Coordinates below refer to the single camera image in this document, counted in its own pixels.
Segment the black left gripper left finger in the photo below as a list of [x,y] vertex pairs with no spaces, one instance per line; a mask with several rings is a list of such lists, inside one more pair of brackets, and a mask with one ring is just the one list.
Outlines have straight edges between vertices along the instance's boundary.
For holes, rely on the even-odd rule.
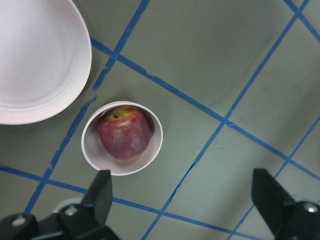
[[99,170],[93,179],[81,204],[94,216],[97,223],[104,226],[113,200],[112,178],[110,170]]

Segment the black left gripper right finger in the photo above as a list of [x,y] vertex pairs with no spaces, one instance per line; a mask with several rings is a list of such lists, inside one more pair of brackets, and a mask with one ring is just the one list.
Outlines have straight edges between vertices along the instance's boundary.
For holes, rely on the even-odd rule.
[[252,174],[251,200],[274,236],[292,215],[296,201],[264,168]]

